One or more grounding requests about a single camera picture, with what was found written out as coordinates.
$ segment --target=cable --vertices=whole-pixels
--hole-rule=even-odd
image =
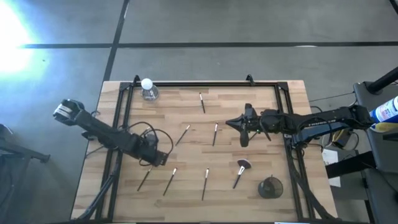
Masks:
[[[170,151],[167,153],[167,155],[170,155],[170,153],[171,153],[171,152],[173,151],[173,149],[174,149],[173,139],[170,137],[169,134],[167,134],[165,131],[163,131],[163,130],[161,130],[161,129],[155,129],[155,131],[160,131],[160,132],[162,132],[163,134],[165,134],[165,135],[170,139],[170,143],[172,144],[172,147],[171,147]]]
[[[316,109],[318,109],[319,111],[321,111],[321,112],[323,112],[323,110],[319,107],[319,106],[310,106],[311,108],[316,108]]]
[[[321,144],[317,144],[317,143],[308,143],[308,145],[320,146],[320,147],[321,147],[321,152],[323,151],[323,146],[322,146]]]
[[[321,138],[321,145],[323,146],[323,148],[326,148],[326,147],[331,146],[331,144],[333,143],[333,140],[332,140],[331,143],[323,144],[323,140],[324,140],[324,139],[325,139],[325,135],[323,135],[322,138]]]
[[[352,91],[351,93],[344,93],[344,94],[340,94],[340,95],[336,95],[336,96],[329,96],[329,97],[325,97],[325,98],[319,98],[319,99],[316,99],[316,100],[310,100],[309,102],[314,102],[314,101],[318,101],[318,100],[327,100],[327,99],[330,99],[330,98],[335,98],[335,97],[339,97],[339,96],[345,96],[345,95],[350,95],[350,94],[353,94],[354,92]]]
[[[157,135],[156,135],[156,132],[155,132],[154,127],[152,127],[152,125],[150,125],[148,122],[145,122],[145,121],[137,122],[137,123],[135,123],[135,124],[132,124],[132,125],[128,126],[128,127],[126,128],[126,130],[130,130],[132,127],[134,127],[135,125],[138,125],[138,124],[146,124],[146,125],[148,125],[148,126],[150,127],[151,131],[154,132],[154,135],[155,135],[155,138],[156,138],[156,143],[159,141],[159,138],[158,138]]]
[[[92,150],[91,152],[87,153],[86,156],[85,156],[85,159],[86,159],[90,154],[92,154],[92,153],[94,153],[94,152],[96,152],[96,151],[98,151],[98,150],[100,150],[100,149],[102,149],[102,148],[104,148],[104,147],[105,147],[105,146],[102,145],[101,147],[98,147],[98,148]]]
[[[165,132],[165,131],[163,131],[163,130],[161,130],[161,129],[155,129],[154,127],[152,127],[152,125],[150,125],[149,123],[147,123],[147,122],[145,122],[145,121],[140,121],[140,122],[137,122],[137,123],[135,123],[135,124],[132,124],[132,125],[128,126],[126,129],[127,129],[127,130],[130,130],[132,127],[134,127],[135,125],[138,125],[138,124],[146,124],[146,125],[148,125],[148,126],[150,127],[150,130],[148,130],[148,128],[147,128],[143,133],[141,133],[140,136],[145,136],[146,134],[149,134],[149,133],[153,132],[153,133],[154,133],[154,136],[155,136],[155,144],[156,144],[155,150],[156,150],[156,151],[157,151],[157,143],[159,142],[159,138],[157,137],[156,132],[157,132],[157,131],[160,131],[160,132],[162,132],[163,134],[165,134],[165,135],[170,139],[170,143],[171,143],[171,145],[172,145],[172,147],[170,148],[170,151],[167,153],[167,155],[170,155],[170,153],[171,153],[171,152],[173,151],[173,149],[174,149],[174,143],[173,143],[173,139],[170,137],[169,134],[167,134],[167,132]],[[139,160],[139,165],[140,165],[140,166],[150,166],[151,164],[142,164],[142,159],[140,159],[140,160]]]
[[[96,116],[97,114],[101,114],[98,110],[94,110],[93,112],[90,113],[91,117]]]
[[[358,99],[357,99],[357,98],[355,98],[354,103],[352,103],[352,104],[350,104],[350,105],[348,105],[348,106],[353,106],[354,104],[356,104],[356,102],[358,102]]]
[[[303,148],[300,148],[300,149],[301,149],[302,157],[304,158],[305,151],[304,151],[304,149],[303,149]],[[293,156],[293,150],[292,150],[292,148],[290,148],[290,156],[292,157],[292,159],[295,159],[295,160],[297,160],[297,157],[295,158],[295,157]]]
[[[356,135],[356,143],[355,143],[355,146],[354,146],[354,148],[352,148],[352,149],[345,149],[345,150],[347,150],[347,151],[355,150],[355,149],[358,147],[358,144],[359,144],[359,135],[358,135],[357,133],[355,133],[355,132],[353,132],[353,134]]]

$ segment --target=wooden plank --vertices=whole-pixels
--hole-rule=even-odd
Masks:
[[[295,113],[310,113],[301,80],[288,81]],[[111,124],[118,97],[119,82],[105,82],[98,104],[98,119]],[[282,136],[271,134],[269,142],[257,135],[247,148],[239,144],[239,133],[225,125],[227,119],[238,117],[245,103],[252,103],[257,113],[277,108],[272,87],[161,87],[159,99],[144,101],[140,89],[134,91],[130,123],[146,121],[168,132],[174,142],[188,124],[191,128],[174,148],[166,166],[153,168],[148,179],[137,192],[148,167],[124,156],[114,213],[115,222],[272,222],[297,221],[290,186],[289,171]],[[203,114],[198,93],[206,106]],[[213,147],[215,122],[219,122],[216,144]],[[131,131],[141,133],[145,125]],[[170,150],[169,140],[159,133],[159,150]],[[97,148],[91,142],[88,150]],[[101,183],[105,150],[86,159],[76,195],[72,217],[78,217],[90,204]],[[236,189],[232,189],[239,170],[237,159],[245,158],[253,168],[245,170]],[[326,176],[320,150],[306,149],[310,188],[321,204],[336,216],[335,204]],[[178,171],[166,196],[162,193],[174,169]],[[210,168],[205,200],[201,191],[206,168]],[[284,193],[277,199],[263,199],[257,193],[258,183],[273,175],[281,180]]]

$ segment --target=black stand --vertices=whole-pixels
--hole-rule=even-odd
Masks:
[[[26,170],[28,168],[30,160],[34,158],[40,160],[41,162],[47,162],[50,159],[50,155],[45,155],[7,141],[7,133],[12,134],[9,129],[0,124],[0,151],[8,152],[5,154],[1,154],[0,157],[1,159],[7,159],[9,162],[12,162],[14,164],[14,166],[12,167],[12,173],[10,171],[12,185],[10,186],[8,193],[4,196],[4,199],[2,200],[2,207],[0,210],[0,223],[5,223],[8,218],[8,211],[12,209],[11,203],[14,200],[15,195],[18,194],[18,191],[24,182]]]
[[[384,134],[383,140],[398,141],[398,133]]]
[[[326,171],[329,178],[334,178],[344,174],[362,171],[367,168],[376,168],[376,163],[374,161],[372,151],[365,152],[349,159],[327,165]]]
[[[391,70],[389,73],[383,75],[374,82],[365,82],[366,89],[372,94],[380,94],[382,89],[392,82],[398,80],[398,67]]]

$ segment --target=white bottle cap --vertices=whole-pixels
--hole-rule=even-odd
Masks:
[[[154,84],[152,83],[152,80],[149,78],[145,78],[141,81],[141,86],[145,90],[150,90]]]

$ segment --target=brush handle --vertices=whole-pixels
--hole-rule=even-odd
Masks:
[[[235,180],[235,183],[234,183],[234,186],[232,187],[232,189],[235,189],[236,184],[238,184],[238,181],[239,181],[240,178],[241,178],[241,176],[238,175],[237,178],[236,178],[236,180]]]
[[[174,177],[174,175],[172,175],[172,177],[170,178],[169,183],[167,184],[167,187],[166,187],[166,189],[164,190],[163,196],[166,194],[166,191],[167,191],[167,189],[169,188],[170,183],[171,183],[172,180],[173,180],[173,177]]]
[[[201,100],[200,102],[201,102],[201,107],[203,108],[203,113],[206,113],[205,104],[203,103],[203,100]]]
[[[185,133],[187,133],[187,131],[188,131],[188,130],[186,129],[186,130],[184,131],[184,133],[182,133],[180,139],[177,141],[177,143],[175,143],[175,146],[177,146],[177,145],[180,143],[182,137],[184,137],[184,135],[185,135]]]
[[[214,146],[214,144],[216,143],[216,136],[217,136],[217,132],[215,131],[215,132],[214,132],[214,138],[213,138],[213,146]]]
[[[205,197],[206,183],[207,183],[207,178],[205,179],[205,185],[203,186],[203,192],[201,193],[201,200],[203,200],[203,198]]]
[[[142,180],[141,184],[139,185],[137,191],[139,191],[139,189],[141,189],[142,185],[144,184],[145,180],[147,179],[148,175],[149,175],[150,170],[147,171],[147,174],[145,174],[144,179]]]

